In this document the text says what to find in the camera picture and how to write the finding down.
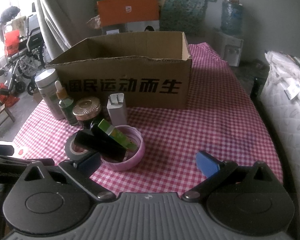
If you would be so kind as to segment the green glue stick tube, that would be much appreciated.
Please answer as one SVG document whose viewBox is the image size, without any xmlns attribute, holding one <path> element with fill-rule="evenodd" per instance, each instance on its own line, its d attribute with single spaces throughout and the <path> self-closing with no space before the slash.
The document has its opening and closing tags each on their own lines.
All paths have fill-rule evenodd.
<svg viewBox="0 0 300 240">
<path fill-rule="evenodd" d="M 134 152 L 138 149 L 138 146 L 134 144 L 129 137 L 127 137 L 124 133 L 119 131 L 116 127 L 107 122 L 106 119 L 103 119 L 99 124 L 98 128 L 104 131 L 108 136 L 118 142 L 121 146 L 123 146 L 126 150 Z"/>
</svg>

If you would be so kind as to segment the folded wheelchair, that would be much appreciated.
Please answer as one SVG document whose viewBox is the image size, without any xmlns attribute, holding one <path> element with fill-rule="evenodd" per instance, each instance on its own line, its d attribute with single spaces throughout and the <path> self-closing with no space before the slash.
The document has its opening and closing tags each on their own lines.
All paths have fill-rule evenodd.
<svg viewBox="0 0 300 240">
<path fill-rule="evenodd" d="M 46 65 L 45 43 L 36 14 L 25 20 L 26 36 L 19 40 L 18 51 L 8 57 L 0 69 L 0 76 L 6 75 L 6 88 L 0 88 L 0 95 L 18 95 L 27 92 L 33 95 L 36 89 L 35 77 Z"/>
</svg>

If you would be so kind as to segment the grey curtain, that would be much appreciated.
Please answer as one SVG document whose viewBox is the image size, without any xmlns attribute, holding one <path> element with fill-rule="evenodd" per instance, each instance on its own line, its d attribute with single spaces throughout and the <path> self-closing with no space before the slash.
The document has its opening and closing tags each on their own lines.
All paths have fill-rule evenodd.
<svg viewBox="0 0 300 240">
<path fill-rule="evenodd" d="M 40 31 L 52 59 L 97 31 L 87 26 L 95 0 L 36 0 Z"/>
</svg>

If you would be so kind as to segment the orange product box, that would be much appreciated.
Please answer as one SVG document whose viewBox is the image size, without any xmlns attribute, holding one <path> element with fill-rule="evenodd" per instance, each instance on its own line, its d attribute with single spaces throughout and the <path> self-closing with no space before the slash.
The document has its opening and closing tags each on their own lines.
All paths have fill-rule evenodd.
<svg viewBox="0 0 300 240">
<path fill-rule="evenodd" d="M 159 0 L 101 0 L 97 2 L 103 35 L 159 31 Z"/>
</svg>

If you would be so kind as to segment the white quilted mattress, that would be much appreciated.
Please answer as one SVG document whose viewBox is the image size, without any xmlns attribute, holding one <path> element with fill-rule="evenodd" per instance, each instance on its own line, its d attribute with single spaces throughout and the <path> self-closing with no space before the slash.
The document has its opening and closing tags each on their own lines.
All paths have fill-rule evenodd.
<svg viewBox="0 0 300 240">
<path fill-rule="evenodd" d="M 300 213 L 300 58 L 268 51 L 269 73 L 260 99 L 285 151 Z"/>
</svg>

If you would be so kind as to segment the white cap supplement bottle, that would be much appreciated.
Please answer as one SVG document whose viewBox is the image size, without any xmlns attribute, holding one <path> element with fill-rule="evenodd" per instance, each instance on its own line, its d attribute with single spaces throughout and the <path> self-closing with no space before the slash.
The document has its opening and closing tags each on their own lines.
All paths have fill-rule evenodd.
<svg viewBox="0 0 300 240">
<path fill-rule="evenodd" d="M 59 77 L 55 68 L 46 69 L 35 77 L 35 83 L 43 100 L 47 104 L 52 116 L 57 120 L 64 119 L 64 114 L 59 107 L 59 99 L 56 94 L 55 82 Z"/>
</svg>

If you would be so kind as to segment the black rectangular case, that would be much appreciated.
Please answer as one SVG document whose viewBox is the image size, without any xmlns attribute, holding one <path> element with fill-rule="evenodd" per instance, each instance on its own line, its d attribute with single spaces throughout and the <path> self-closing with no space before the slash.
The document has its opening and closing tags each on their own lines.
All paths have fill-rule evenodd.
<svg viewBox="0 0 300 240">
<path fill-rule="evenodd" d="M 78 131 L 74 144 L 117 162 L 122 162 L 126 155 L 126 149 L 102 131 L 97 124 L 93 124 L 88 130 Z"/>
</svg>

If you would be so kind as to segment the gold lid cosmetic jar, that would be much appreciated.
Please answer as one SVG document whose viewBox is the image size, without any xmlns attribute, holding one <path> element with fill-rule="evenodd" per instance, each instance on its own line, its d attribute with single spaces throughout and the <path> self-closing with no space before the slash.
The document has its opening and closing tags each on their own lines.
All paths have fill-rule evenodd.
<svg viewBox="0 0 300 240">
<path fill-rule="evenodd" d="M 72 113 L 77 121 L 87 129 L 90 128 L 91 123 L 101 112 L 102 106 L 100 99 L 94 96 L 78 100 L 72 109 Z"/>
</svg>

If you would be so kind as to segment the pink plastic bowl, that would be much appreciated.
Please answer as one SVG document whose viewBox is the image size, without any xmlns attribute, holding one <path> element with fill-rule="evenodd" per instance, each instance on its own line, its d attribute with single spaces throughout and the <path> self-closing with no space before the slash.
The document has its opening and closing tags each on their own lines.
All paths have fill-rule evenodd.
<svg viewBox="0 0 300 240">
<path fill-rule="evenodd" d="M 138 150 L 134 152 L 128 152 L 127 159 L 119 163 L 113 162 L 112 160 L 104 157 L 101 157 L 101 161 L 110 170 L 127 171 L 138 165 L 138 163 L 142 160 L 146 149 L 145 142 L 142 134 L 135 127 L 129 125 L 120 125 L 116 126 L 116 128 L 129 137 L 129 139 L 138 146 Z"/>
</svg>

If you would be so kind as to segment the large brown cardboard box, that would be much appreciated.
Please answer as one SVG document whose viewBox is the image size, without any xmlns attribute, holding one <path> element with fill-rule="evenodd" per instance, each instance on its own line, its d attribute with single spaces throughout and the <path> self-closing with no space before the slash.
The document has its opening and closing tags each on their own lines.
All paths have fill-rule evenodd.
<svg viewBox="0 0 300 240">
<path fill-rule="evenodd" d="M 47 68 L 76 100 L 123 93 L 128 107 L 185 109 L 191 64 L 183 32 L 143 31 L 86 38 Z"/>
</svg>

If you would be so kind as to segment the green dropper bottle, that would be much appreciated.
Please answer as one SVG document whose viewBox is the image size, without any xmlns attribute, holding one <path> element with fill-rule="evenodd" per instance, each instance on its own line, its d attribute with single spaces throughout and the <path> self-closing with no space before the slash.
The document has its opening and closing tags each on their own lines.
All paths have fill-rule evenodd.
<svg viewBox="0 0 300 240">
<path fill-rule="evenodd" d="M 77 125 L 78 121 L 73 114 L 74 100 L 67 94 L 66 89 L 59 80 L 55 81 L 56 95 L 59 100 L 58 105 L 71 126 Z"/>
</svg>

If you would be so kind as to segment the pink checkered tablecloth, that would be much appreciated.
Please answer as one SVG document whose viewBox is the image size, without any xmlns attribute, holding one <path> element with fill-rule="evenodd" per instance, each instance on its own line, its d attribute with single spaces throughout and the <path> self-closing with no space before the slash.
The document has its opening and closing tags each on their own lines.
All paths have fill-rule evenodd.
<svg viewBox="0 0 300 240">
<path fill-rule="evenodd" d="M 128 171 L 102 165 L 91 176 L 93 181 L 114 193 L 182 194 L 204 180 L 196 166 L 200 150 L 242 166 L 264 161 L 283 179 L 268 131 L 228 64 L 207 43 L 190 45 L 190 52 L 187 107 L 129 108 L 128 124 L 141 133 L 145 154 Z"/>
</svg>

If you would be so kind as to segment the white power adapter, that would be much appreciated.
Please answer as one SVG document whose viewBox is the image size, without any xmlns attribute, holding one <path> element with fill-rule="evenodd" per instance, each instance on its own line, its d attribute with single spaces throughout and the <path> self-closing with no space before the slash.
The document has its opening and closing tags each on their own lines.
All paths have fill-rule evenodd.
<svg viewBox="0 0 300 240">
<path fill-rule="evenodd" d="M 127 124 L 127 107 L 123 93 L 110 94 L 107 102 L 107 111 L 113 126 Z"/>
</svg>

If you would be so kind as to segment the black electrical tape roll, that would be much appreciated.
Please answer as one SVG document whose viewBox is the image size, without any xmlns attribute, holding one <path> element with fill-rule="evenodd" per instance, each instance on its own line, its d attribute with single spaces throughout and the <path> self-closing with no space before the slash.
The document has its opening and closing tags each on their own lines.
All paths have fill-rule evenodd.
<svg viewBox="0 0 300 240">
<path fill-rule="evenodd" d="M 94 152 L 75 145 L 75 137 L 77 133 L 78 132 L 75 132 L 70 137 L 68 137 L 64 147 L 66 156 L 73 161 L 80 161 L 94 154 Z"/>
</svg>

